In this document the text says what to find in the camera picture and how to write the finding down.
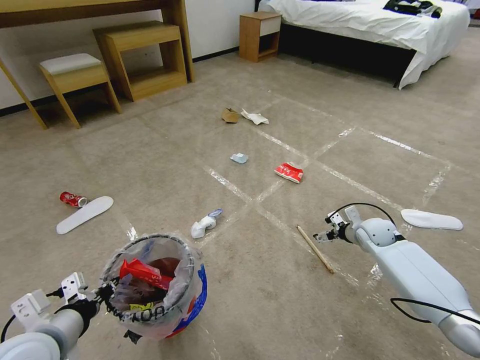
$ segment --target white slipper insole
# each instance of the white slipper insole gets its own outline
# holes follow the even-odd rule
[[[403,209],[401,217],[419,228],[462,230],[464,225],[456,217],[413,209]]]

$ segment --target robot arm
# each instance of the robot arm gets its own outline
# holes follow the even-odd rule
[[[50,301],[42,290],[15,301],[11,310],[25,333],[0,343],[0,359],[71,360],[78,339],[88,329],[90,319],[98,314],[102,302],[99,290],[85,294],[86,288],[80,272],[64,279],[60,293],[65,297],[65,305],[53,315],[47,312]]]
[[[419,245],[407,241],[392,221],[378,217],[362,221],[355,206],[346,208],[345,214],[349,222],[332,214],[328,219],[333,230],[314,238],[319,242],[340,238],[370,253],[401,297],[426,303],[409,303],[416,314],[438,326],[456,347],[480,358],[480,316],[462,284]]]

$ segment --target wooden nightstand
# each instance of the wooden nightstand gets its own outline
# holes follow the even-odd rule
[[[240,57],[256,63],[277,55],[281,21],[282,15],[276,12],[240,15]]]

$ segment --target plastic trash bag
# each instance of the plastic trash bag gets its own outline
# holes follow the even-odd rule
[[[130,332],[160,340],[183,330],[200,313],[207,300],[207,276],[202,253],[188,241],[153,234],[129,242],[105,266],[101,284],[118,280],[125,259],[138,259],[174,276],[168,291],[131,274],[118,281],[107,307]]]

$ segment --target white bedsheet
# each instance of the white bedsheet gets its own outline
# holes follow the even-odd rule
[[[349,38],[414,49],[416,54],[398,86],[418,81],[422,71],[447,57],[467,32],[466,6],[441,0],[441,17],[412,16],[383,10],[387,0],[261,0],[259,10],[274,11],[282,21]]]

